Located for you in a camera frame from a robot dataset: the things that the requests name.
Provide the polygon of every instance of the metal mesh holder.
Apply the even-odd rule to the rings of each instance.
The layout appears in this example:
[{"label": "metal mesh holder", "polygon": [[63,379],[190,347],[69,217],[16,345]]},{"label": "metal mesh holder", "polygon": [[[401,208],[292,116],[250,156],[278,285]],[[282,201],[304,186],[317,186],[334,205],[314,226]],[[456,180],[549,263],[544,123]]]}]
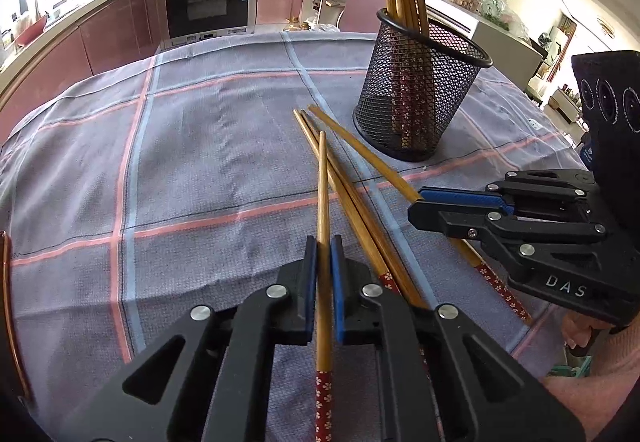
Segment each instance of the metal mesh holder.
[{"label": "metal mesh holder", "polygon": [[429,158],[480,68],[492,60],[473,41],[430,20],[429,38],[378,11],[382,22],[360,99],[358,133],[374,148],[408,162]]}]

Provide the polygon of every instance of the gray plaid tablecloth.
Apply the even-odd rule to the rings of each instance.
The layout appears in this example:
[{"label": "gray plaid tablecloth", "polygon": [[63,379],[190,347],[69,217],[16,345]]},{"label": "gray plaid tablecloth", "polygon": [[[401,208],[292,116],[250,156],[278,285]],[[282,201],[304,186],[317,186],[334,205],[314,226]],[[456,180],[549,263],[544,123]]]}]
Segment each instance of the gray plaid tablecloth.
[{"label": "gray plaid tablecloth", "polygon": [[[0,217],[36,407],[61,422],[162,329],[199,303],[237,305],[302,256],[316,231],[317,166],[292,116],[318,104],[351,131],[370,34],[268,34],[172,50],[84,80],[27,115],[0,156]],[[518,295],[523,325],[443,236],[330,136],[431,305],[456,303],[540,376],[562,345],[559,311]],[[480,189],[517,169],[580,167],[546,117],[482,71],[425,164],[384,159],[416,188]],[[338,203],[332,234],[364,260]],[[268,440],[312,440],[314,350],[279,347]],[[370,348],[337,348],[334,433],[379,439]]]}]

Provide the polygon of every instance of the metal rivet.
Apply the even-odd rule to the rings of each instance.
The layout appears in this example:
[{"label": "metal rivet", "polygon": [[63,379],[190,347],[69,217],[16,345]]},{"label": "metal rivet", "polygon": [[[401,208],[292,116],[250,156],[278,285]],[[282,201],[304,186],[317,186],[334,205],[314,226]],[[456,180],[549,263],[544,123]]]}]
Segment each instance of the metal rivet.
[{"label": "metal rivet", "polygon": [[530,245],[528,243],[523,243],[522,245],[520,245],[521,255],[532,256],[534,252],[536,252],[536,249],[533,248],[533,245]]},{"label": "metal rivet", "polygon": [[458,309],[453,305],[442,305],[438,308],[438,316],[442,319],[455,319],[458,317]]},{"label": "metal rivet", "polygon": [[198,305],[191,309],[191,319],[194,321],[204,321],[209,319],[211,315],[211,309],[205,305]]},{"label": "metal rivet", "polygon": [[364,285],[364,287],[362,287],[362,293],[367,297],[378,297],[382,295],[382,287],[374,283],[369,283],[368,285]]},{"label": "metal rivet", "polygon": [[284,285],[271,285],[267,288],[267,295],[273,299],[285,297],[287,295],[287,287]]}]

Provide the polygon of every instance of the triangular cutout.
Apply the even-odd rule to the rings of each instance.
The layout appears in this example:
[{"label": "triangular cutout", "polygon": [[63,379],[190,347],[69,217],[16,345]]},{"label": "triangular cutout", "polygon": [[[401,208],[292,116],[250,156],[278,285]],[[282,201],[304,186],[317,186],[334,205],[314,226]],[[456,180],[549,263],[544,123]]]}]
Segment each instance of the triangular cutout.
[{"label": "triangular cutout", "polygon": [[520,391],[523,386],[520,379],[493,358],[477,338],[465,336],[463,343],[488,402],[503,402]]},{"label": "triangular cutout", "polygon": [[124,381],[122,391],[147,404],[160,402],[162,393],[169,383],[169,378],[174,372],[175,364],[184,348],[184,342],[182,336],[172,337]]}]

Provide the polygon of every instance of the utensil holder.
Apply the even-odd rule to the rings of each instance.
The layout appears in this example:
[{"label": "utensil holder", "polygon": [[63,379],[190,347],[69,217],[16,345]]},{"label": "utensil holder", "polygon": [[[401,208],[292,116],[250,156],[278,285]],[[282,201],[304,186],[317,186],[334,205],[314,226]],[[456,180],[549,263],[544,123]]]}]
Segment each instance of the utensil holder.
[{"label": "utensil holder", "polygon": [[360,99],[353,110],[358,133],[390,157],[429,158],[480,68],[492,60],[473,41],[430,20],[429,37],[402,27],[386,9]]}]

